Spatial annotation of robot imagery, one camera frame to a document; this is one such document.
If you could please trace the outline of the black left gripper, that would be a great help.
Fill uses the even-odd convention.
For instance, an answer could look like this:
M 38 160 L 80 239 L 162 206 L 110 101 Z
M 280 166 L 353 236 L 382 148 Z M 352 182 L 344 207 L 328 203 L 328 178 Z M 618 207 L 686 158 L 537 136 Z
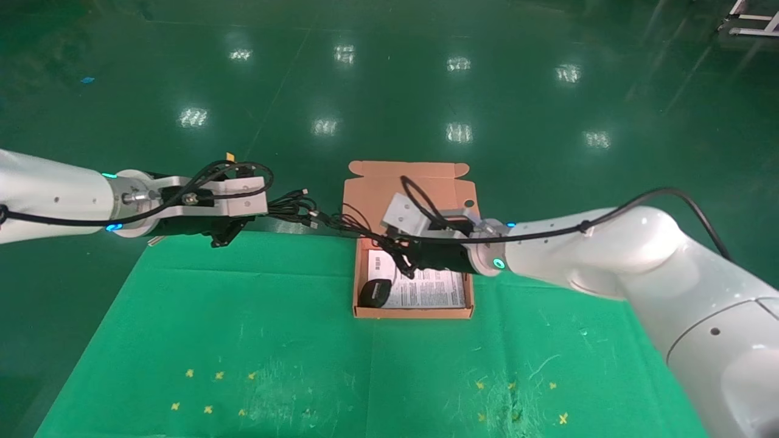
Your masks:
M 205 235 L 212 248 L 228 246 L 254 217 L 179 216 L 159 220 L 159 235 Z

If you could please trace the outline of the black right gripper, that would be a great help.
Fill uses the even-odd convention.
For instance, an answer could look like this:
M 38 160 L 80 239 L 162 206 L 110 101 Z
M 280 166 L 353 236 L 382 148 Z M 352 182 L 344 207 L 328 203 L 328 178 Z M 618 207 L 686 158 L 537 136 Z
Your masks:
M 395 254 L 398 272 L 414 280 L 417 270 L 451 271 L 476 274 L 471 263 L 469 249 L 459 243 L 413 242 L 394 235 L 373 235 L 372 244 L 382 251 Z

